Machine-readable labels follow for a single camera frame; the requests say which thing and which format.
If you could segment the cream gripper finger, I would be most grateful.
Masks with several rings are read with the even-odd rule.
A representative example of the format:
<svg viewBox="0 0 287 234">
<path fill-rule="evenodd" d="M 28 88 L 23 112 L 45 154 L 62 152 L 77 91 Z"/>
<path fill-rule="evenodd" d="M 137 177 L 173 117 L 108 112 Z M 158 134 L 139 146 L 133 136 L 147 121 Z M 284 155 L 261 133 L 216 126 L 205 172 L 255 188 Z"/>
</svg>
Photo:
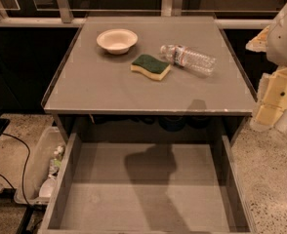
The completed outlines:
<svg viewBox="0 0 287 234">
<path fill-rule="evenodd" d="M 265 27 L 257 36 L 251 39 L 245 48 L 252 52 L 266 52 L 267 51 L 267 34 L 269 27 Z"/>
<path fill-rule="evenodd" d="M 258 88 L 254 122 L 273 127 L 287 110 L 287 67 L 279 66 L 272 74 L 264 73 Z"/>
</svg>

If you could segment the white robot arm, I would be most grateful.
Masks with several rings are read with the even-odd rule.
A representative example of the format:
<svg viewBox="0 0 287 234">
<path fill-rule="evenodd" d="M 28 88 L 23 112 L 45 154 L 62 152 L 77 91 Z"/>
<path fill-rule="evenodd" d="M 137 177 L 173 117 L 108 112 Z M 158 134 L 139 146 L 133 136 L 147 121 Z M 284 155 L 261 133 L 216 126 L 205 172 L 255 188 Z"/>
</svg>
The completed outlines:
<svg viewBox="0 0 287 234">
<path fill-rule="evenodd" d="M 276 128 L 287 130 L 287 3 L 256 37 L 246 44 L 252 52 L 265 52 L 266 58 L 277 65 L 272 74 L 264 73 L 257 92 L 250 127 L 255 131 Z"/>
</svg>

